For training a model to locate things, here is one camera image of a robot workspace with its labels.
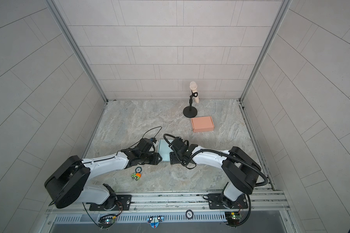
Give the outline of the light blue cardboard box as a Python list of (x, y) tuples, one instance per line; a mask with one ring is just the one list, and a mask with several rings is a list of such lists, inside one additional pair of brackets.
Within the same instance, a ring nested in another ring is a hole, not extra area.
[(169, 144), (164, 139), (160, 139), (158, 143), (158, 153), (160, 154), (162, 161), (170, 162), (171, 152), (172, 149), (169, 147)]

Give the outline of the pink paper box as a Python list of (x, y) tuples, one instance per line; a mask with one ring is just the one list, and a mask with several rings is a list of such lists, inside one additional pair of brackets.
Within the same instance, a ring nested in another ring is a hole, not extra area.
[(215, 129), (215, 125), (211, 116), (194, 117), (191, 119), (192, 131), (194, 133), (211, 132)]

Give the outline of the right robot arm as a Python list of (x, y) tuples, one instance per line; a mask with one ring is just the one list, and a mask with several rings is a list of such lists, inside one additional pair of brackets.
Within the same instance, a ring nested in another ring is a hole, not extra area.
[(194, 169), (197, 165), (208, 165), (223, 170), (229, 180), (222, 193), (224, 201), (234, 202), (243, 194), (252, 194), (254, 187), (268, 183), (259, 164), (239, 147), (212, 150), (169, 134), (164, 135), (164, 140), (172, 150), (170, 155), (184, 167)]

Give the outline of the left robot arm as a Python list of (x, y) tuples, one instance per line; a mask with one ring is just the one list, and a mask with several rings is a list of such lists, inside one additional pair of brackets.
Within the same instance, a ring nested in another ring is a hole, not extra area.
[(162, 158), (155, 151), (156, 139), (141, 138), (133, 148), (93, 159), (69, 157), (44, 183), (52, 201), (51, 205), (62, 209), (73, 203), (94, 203), (104, 210), (118, 204), (115, 191), (107, 184), (94, 185), (92, 179), (116, 170), (136, 165), (157, 165)]

